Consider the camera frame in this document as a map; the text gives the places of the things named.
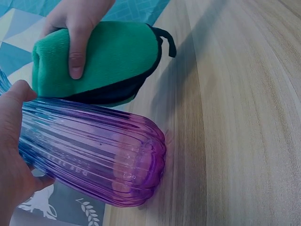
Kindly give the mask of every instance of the white leaf pattern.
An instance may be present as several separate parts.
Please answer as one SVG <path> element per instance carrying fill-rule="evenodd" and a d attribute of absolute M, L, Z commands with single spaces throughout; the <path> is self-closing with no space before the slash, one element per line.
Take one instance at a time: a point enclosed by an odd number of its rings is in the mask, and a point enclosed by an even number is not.
<path fill-rule="evenodd" d="M 83 200 L 83 198 L 76 199 L 75 201 L 80 203 L 81 209 L 88 217 L 88 226 L 99 226 L 98 222 L 100 222 L 100 220 L 97 218 L 98 215 L 96 214 L 96 211 L 93 209 L 93 206 L 90 204 L 90 202 L 81 202 L 81 200 Z"/>

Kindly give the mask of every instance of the cleaning mitt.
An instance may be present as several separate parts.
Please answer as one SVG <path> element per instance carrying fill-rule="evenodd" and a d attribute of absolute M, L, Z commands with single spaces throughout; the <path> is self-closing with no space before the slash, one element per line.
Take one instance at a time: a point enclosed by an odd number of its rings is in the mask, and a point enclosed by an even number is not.
<path fill-rule="evenodd" d="M 33 48 L 32 88 L 40 97 L 55 97 L 95 105 L 119 105 L 132 100 L 157 68 L 162 38 L 176 56 L 172 36 L 136 22 L 100 22 L 87 45 L 86 65 L 79 80 L 70 77 L 70 38 L 61 29 L 36 42 Z"/>

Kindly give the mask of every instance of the purple plastic bottle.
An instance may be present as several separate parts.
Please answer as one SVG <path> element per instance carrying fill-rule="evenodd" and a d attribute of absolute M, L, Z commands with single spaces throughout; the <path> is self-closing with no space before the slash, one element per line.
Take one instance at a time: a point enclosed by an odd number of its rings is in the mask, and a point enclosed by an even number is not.
<path fill-rule="evenodd" d="M 0 92 L 10 83 L 0 72 Z M 164 135 L 149 119 L 58 99 L 24 103 L 19 153 L 62 183 L 117 207 L 143 204 L 165 166 Z"/>

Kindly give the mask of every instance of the fingernail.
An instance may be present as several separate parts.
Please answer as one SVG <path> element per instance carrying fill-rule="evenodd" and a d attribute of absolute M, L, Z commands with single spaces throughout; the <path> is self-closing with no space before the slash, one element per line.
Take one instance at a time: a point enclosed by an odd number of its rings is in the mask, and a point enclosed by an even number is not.
<path fill-rule="evenodd" d="M 82 73 L 83 73 L 82 67 L 71 68 L 71 77 L 73 79 L 80 79 L 82 76 Z"/>

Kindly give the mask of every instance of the black trim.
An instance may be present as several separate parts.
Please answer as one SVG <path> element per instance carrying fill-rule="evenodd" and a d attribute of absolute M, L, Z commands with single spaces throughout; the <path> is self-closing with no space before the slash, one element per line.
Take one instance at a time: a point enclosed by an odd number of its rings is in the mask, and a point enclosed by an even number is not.
<path fill-rule="evenodd" d="M 116 104 L 118 102 L 123 102 L 129 98 L 132 98 L 133 96 L 136 96 L 141 86 L 144 84 L 145 80 L 154 73 L 154 71 L 157 69 L 161 58 L 162 58 L 162 43 L 163 40 L 162 37 L 167 38 L 169 42 L 169 55 L 171 57 L 175 57 L 176 55 L 176 48 L 174 44 L 173 37 L 167 32 L 159 28 L 154 28 L 147 24 L 151 30 L 154 32 L 157 42 L 158 42 L 158 56 L 155 60 L 152 67 L 145 71 L 142 74 L 136 75 L 132 78 L 125 79 L 122 81 L 118 81 L 114 84 L 110 84 L 101 88 L 85 91 L 82 93 L 74 94 L 69 97 L 62 98 L 64 100 L 74 101 L 74 102 L 80 102 L 84 104 L 91 104 L 91 105 L 109 105 L 109 104 Z M 116 90 L 120 90 L 121 92 L 126 91 L 126 89 L 130 89 L 127 91 L 127 94 L 122 97 L 108 97 L 108 96 L 114 96 L 114 93 L 116 94 Z"/>

